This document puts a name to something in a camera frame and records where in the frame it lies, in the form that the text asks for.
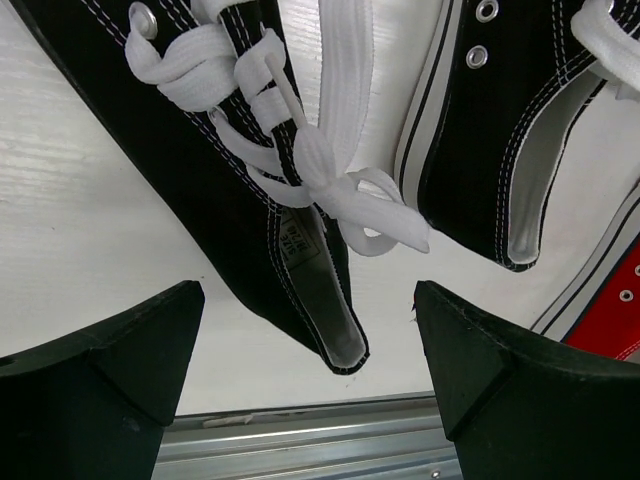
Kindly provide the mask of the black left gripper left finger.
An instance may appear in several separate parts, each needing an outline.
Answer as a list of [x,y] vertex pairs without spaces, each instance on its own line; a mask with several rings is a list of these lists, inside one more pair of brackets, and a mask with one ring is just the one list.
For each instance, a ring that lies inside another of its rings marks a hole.
[[205,297],[182,281],[1,359],[4,479],[148,479],[175,418]]

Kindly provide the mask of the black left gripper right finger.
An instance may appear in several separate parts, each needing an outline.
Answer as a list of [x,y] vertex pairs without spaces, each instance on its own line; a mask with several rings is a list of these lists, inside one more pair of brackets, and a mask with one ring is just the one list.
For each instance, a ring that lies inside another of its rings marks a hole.
[[638,478],[638,365],[543,337],[433,281],[414,301],[464,478]]

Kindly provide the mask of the black canvas sneaker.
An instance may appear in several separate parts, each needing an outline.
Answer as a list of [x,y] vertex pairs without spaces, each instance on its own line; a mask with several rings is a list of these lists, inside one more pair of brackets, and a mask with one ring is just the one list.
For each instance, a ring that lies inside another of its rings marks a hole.
[[395,159],[405,202],[512,271],[540,254],[569,133],[606,85],[639,96],[635,1],[443,1]]
[[36,41],[232,293],[337,375],[369,356],[350,252],[429,249],[394,180],[353,169],[373,76],[367,1],[319,5],[309,121],[274,1],[17,1]]

